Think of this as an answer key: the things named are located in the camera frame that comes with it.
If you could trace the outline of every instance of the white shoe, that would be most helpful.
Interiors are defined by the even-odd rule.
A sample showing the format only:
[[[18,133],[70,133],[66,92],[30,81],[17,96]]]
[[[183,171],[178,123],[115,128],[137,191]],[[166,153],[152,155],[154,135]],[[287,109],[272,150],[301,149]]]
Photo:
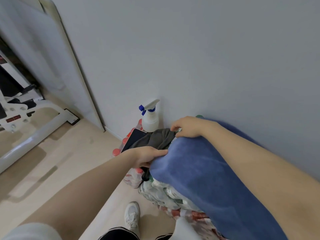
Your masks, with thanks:
[[[140,219],[140,208],[137,202],[130,202],[124,213],[124,220],[128,230],[140,237],[138,222]]]

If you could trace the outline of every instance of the blue towel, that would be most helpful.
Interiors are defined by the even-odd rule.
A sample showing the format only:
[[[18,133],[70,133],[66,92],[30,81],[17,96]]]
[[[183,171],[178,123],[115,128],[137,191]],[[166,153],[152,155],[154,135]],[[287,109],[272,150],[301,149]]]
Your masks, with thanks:
[[[218,123],[258,144],[234,126]],[[189,198],[230,240],[287,240],[271,213],[204,137],[177,138],[168,154],[151,164],[150,173]]]

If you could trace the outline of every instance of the spray bottle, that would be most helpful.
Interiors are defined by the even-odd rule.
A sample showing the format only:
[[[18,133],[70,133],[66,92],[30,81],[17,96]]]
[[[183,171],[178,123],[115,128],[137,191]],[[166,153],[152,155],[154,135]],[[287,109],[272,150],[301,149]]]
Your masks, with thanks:
[[[159,127],[159,117],[156,113],[156,104],[160,99],[156,99],[146,106],[140,105],[139,109],[142,111],[142,128],[146,132],[154,132]]]

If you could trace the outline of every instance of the forearm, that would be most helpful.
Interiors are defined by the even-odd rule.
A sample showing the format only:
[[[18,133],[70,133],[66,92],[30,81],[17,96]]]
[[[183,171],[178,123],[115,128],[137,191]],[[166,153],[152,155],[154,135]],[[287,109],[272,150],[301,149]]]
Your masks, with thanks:
[[[133,166],[130,150],[71,181],[22,224],[52,226],[63,240],[78,239]]]
[[[204,136],[271,212],[289,239],[320,236],[320,184],[268,150],[207,121]]]

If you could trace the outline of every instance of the phone screen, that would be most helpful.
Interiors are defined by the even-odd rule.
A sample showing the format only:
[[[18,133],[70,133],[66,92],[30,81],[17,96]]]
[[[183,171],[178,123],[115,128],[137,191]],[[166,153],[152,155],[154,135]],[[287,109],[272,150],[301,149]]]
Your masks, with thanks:
[[[125,150],[128,150],[136,141],[144,137],[147,133],[139,130],[139,129],[134,129],[128,138],[127,143],[124,145],[123,149],[121,152],[124,152]]]

